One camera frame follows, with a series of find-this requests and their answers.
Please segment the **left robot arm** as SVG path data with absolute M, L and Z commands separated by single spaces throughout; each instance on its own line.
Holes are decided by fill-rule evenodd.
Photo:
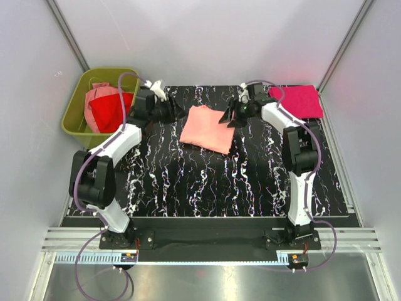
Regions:
M 102 221 L 105 234 L 121 248 L 134 244 L 135 229 L 115 198 L 115 167 L 128 151 L 141 143 L 154 123 L 171 124 L 186 115 L 170 94 L 141 89 L 114 134 L 99 146 L 79 150 L 73 156 L 70 196 L 77 208 Z

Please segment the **salmon pink t shirt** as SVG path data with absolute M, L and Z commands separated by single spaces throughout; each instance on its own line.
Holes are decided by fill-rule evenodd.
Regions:
M 191 106 L 179 142 L 228 155 L 235 129 L 219 123 L 223 113 L 206 105 Z

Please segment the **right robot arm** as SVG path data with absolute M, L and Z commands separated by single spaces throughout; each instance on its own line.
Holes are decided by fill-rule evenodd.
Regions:
M 282 87 L 278 87 L 281 96 L 276 99 L 264 90 L 265 84 L 273 83 L 240 84 L 241 94 L 230 99 L 219 123 L 241 128 L 247 125 L 249 118 L 260 117 L 282 135 L 281 157 L 290 178 L 290 203 L 284 231 L 271 241 L 296 249 L 311 239 L 314 232 L 311 203 L 315 175 L 321 165 L 319 130 L 315 122 L 306 123 L 283 107 L 285 92 Z

